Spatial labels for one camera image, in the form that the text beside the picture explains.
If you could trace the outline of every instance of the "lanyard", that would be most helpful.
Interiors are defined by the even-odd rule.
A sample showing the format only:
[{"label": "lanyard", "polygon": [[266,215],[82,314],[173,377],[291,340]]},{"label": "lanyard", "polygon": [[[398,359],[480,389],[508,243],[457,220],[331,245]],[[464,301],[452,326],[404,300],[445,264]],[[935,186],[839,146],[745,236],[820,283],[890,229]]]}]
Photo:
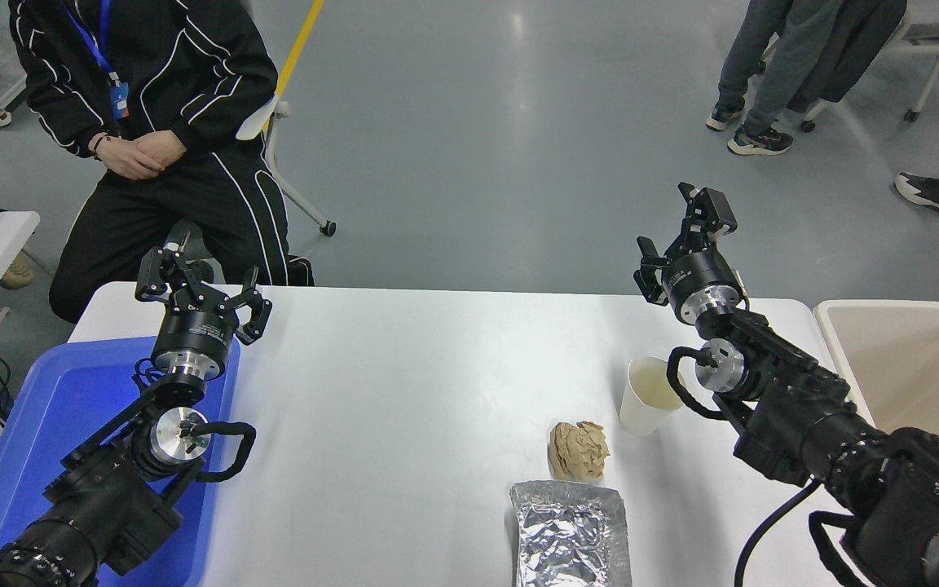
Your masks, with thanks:
[{"label": "lanyard", "polygon": [[99,35],[99,45],[97,41],[93,40],[93,37],[89,34],[89,31],[86,31],[82,24],[78,23],[78,19],[75,18],[75,15],[72,14],[70,8],[66,3],[66,0],[60,0],[64,4],[64,11],[67,12],[68,17],[71,19],[71,22],[74,23],[75,29],[78,29],[78,34],[81,34],[82,41],[86,42],[86,47],[89,47],[90,53],[93,53],[96,63],[100,64],[101,69],[105,72],[108,72],[108,77],[111,78],[111,82],[115,86],[121,85],[121,79],[118,77],[118,73],[112,69],[111,64],[108,63],[108,23],[111,22],[111,0],[100,0],[100,35]]}]

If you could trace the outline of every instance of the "foil-wrapped container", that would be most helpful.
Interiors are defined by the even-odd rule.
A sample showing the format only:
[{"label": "foil-wrapped container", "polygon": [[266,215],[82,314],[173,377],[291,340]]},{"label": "foil-wrapped container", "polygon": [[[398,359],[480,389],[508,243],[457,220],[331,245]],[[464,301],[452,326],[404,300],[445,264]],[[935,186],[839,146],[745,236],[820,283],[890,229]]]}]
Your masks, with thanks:
[{"label": "foil-wrapped container", "polygon": [[614,489],[536,480],[509,490],[517,587],[631,587],[625,504]]}]

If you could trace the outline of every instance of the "crumpled paper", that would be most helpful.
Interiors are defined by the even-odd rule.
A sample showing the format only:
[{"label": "crumpled paper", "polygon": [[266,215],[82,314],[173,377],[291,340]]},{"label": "crumpled paper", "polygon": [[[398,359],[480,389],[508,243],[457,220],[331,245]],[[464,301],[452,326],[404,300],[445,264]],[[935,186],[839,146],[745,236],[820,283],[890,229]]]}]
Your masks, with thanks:
[{"label": "crumpled paper", "polygon": [[560,422],[549,435],[549,461],[558,479],[596,479],[610,454],[599,424]]}]

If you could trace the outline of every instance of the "paper cup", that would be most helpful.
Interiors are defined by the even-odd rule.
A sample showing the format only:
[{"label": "paper cup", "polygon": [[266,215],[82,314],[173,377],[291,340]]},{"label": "paper cup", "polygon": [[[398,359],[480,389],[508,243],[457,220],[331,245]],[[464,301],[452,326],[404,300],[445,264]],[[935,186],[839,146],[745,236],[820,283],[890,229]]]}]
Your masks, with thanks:
[{"label": "paper cup", "polygon": [[622,394],[622,408],[618,419],[631,435],[651,434],[664,417],[676,412],[683,403],[668,385],[668,363],[655,357],[641,358],[629,363],[628,380]]}]

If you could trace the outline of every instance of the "jeans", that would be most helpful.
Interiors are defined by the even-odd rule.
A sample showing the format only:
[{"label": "jeans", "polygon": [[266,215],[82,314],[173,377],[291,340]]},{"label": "jeans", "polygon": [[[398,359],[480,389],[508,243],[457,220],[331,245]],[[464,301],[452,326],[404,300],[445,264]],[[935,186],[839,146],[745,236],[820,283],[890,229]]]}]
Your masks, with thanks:
[{"label": "jeans", "polygon": [[738,36],[720,74],[717,107],[735,110],[756,74],[763,51],[779,29],[778,51],[763,76],[745,131],[757,135],[769,129],[789,104],[828,41],[843,0],[751,0]]}]

